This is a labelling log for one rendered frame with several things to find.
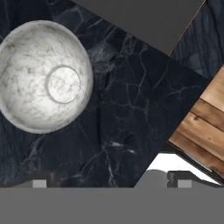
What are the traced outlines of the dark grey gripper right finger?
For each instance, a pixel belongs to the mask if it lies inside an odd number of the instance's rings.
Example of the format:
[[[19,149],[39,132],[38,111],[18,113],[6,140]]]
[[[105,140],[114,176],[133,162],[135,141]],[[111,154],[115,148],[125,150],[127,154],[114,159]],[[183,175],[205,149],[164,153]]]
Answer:
[[[221,188],[221,185],[217,185],[213,182],[209,182],[198,178],[190,171],[168,171],[167,172],[167,186],[174,188],[196,188],[196,187],[213,187]]]

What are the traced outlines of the dark blue cabinet panel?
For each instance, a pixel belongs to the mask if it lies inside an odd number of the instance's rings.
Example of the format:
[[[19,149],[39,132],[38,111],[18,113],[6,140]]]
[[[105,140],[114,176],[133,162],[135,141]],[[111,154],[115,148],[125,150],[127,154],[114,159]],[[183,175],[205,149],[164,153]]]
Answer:
[[[224,65],[224,0],[205,0],[170,57],[212,79]]]

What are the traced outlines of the white marble bowl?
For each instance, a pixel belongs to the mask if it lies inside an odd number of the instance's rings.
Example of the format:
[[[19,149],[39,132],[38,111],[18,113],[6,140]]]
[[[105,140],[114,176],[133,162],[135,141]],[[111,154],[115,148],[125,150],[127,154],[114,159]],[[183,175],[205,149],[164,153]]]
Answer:
[[[93,85],[87,50],[62,24],[27,22],[0,43],[0,112],[23,131],[63,129],[87,107]]]

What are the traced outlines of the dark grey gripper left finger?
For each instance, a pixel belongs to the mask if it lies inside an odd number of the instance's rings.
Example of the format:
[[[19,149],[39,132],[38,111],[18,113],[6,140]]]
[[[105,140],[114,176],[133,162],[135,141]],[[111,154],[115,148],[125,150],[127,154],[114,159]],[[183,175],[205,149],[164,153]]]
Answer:
[[[55,187],[54,173],[51,171],[37,171],[11,184],[10,187],[51,188]]]

